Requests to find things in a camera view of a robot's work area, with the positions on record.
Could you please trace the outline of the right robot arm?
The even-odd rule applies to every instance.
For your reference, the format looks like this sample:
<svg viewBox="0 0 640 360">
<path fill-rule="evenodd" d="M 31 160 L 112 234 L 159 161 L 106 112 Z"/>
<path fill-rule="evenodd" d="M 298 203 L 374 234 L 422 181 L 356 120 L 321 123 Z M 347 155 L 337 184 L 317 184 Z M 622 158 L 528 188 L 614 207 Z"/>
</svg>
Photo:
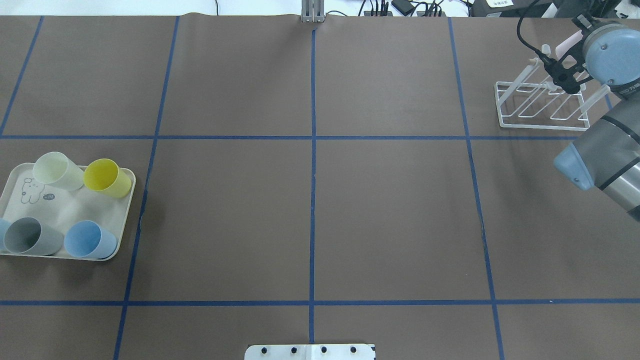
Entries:
<svg viewBox="0 0 640 360">
<path fill-rule="evenodd" d="M 562 59 L 544 60 L 554 85 L 569 94 L 579 91 L 575 73 L 607 86 L 620 101 L 555 159 L 555 168 L 583 191 L 597 188 L 634 220 L 639 219 L 640 102 L 639 32 L 626 25 L 587 15 L 573 19 L 580 39 L 566 55 L 576 64 L 566 68 Z"/>
</svg>

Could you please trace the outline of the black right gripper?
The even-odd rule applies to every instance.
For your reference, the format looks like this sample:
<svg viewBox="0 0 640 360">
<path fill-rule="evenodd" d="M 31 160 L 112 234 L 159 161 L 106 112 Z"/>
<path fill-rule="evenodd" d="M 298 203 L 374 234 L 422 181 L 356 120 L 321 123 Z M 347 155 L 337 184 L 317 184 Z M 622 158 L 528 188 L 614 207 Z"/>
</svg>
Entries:
<svg viewBox="0 0 640 360">
<path fill-rule="evenodd" d="M 590 75 L 582 80 L 576 78 L 577 75 L 586 71 L 584 45 L 583 42 L 574 43 L 559 59 L 542 53 L 542 64 L 551 77 L 551 82 L 569 95 L 577 94 L 581 91 L 582 85 L 593 79 Z"/>
</svg>

